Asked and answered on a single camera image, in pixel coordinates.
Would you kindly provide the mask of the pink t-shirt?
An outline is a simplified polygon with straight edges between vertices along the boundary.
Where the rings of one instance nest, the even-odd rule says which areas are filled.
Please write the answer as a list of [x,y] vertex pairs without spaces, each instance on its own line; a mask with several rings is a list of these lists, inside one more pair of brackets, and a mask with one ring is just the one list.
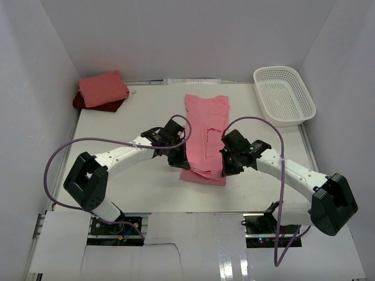
[[220,151],[224,148],[221,136],[229,124],[229,98],[218,95],[214,98],[185,97],[187,119],[192,130],[186,142],[189,170],[182,170],[180,179],[198,184],[225,186]]

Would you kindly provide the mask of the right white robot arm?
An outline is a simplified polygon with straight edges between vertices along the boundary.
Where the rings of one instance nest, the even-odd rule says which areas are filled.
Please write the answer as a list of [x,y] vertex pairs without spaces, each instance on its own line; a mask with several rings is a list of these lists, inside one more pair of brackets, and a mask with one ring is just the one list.
[[224,142],[220,151],[224,177],[237,175],[245,167],[268,174],[303,195],[310,203],[312,224],[328,236],[335,236],[357,213],[358,205],[347,179],[339,173],[327,176],[297,164],[282,160],[269,144],[246,139],[238,144]]

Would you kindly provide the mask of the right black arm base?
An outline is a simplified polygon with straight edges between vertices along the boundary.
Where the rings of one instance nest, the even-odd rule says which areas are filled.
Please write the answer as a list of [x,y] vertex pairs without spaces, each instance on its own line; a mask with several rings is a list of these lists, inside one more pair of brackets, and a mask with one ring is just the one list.
[[[273,248],[276,242],[276,219],[263,214],[244,216],[241,225],[245,230],[248,249]],[[297,225],[282,225],[279,232],[279,248],[285,248],[297,230]]]

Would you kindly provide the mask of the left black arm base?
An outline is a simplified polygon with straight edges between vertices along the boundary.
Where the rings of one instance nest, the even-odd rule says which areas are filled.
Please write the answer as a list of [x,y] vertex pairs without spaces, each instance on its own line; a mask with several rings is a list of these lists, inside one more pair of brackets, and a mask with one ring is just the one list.
[[129,224],[105,224],[93,217],[88,231],[87,245],[89,246],[143,246],[144,239],[139,233],[146,234],[147,220],[131,215],[122,218]]

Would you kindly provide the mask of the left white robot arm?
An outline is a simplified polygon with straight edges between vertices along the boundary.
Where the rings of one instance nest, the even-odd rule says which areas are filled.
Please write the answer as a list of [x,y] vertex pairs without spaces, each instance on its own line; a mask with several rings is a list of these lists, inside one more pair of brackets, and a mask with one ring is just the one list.
[[108,181],[137,163],[162,155],[168,158],[171,167],[189,170],[184,137],[185,128],[171,123],[141,133],[129,146],[96,155],[83,152],[75,160],[63,187],[82,210],[102,219],[110,233],[119,233],[124,226],[124,215],[106,196]]

